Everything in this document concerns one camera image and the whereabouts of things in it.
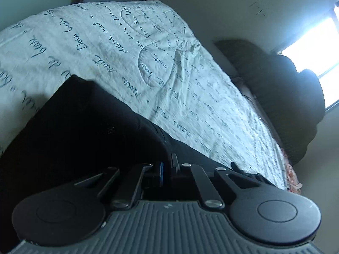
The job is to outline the black pants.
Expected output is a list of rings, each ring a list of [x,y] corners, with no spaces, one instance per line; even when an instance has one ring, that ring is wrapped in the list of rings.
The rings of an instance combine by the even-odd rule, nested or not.
[[[19,244],[11,215],[24,198],[107,171],[109,167],[220,164],[174,139],[93,81],[72,76],[1,156],[1,252]]]

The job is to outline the bright bedroom window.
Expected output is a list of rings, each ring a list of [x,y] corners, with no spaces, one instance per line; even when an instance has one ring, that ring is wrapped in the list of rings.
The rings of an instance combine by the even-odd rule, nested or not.
[[[316,74],[327,111],[338,105],[338,3],[323,21],[280,54],[291,59],[298,72],[309,69]]]

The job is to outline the white script-print bed cover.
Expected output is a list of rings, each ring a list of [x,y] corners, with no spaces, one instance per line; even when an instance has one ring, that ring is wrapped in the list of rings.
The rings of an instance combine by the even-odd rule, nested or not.
[[[1,150],[77,75],[173,138],[287,187],[284,155],[187,23],[159,1],[90,2],[1,31]]]

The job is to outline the colourful floral blanket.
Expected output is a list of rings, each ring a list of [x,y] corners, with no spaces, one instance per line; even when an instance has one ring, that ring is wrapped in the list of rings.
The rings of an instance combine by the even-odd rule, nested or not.
[[[287,190],[294,194],[301,194],[302,183],[299,182],[296,172],[294,171],[288,156],[285,152],[283,152],[284,156],[284,165],[286,172],[286,180],[287,180]]]

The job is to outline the dark scalloped headboard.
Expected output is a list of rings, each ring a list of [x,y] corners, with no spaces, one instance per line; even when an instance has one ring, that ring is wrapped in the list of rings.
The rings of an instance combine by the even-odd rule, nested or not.
[[[241,39],[216,47],[234,66],[273,125],[291,164],[305,156],[325,116],[325,98],[314,72],[296,70],[284,55],[273,55]]]

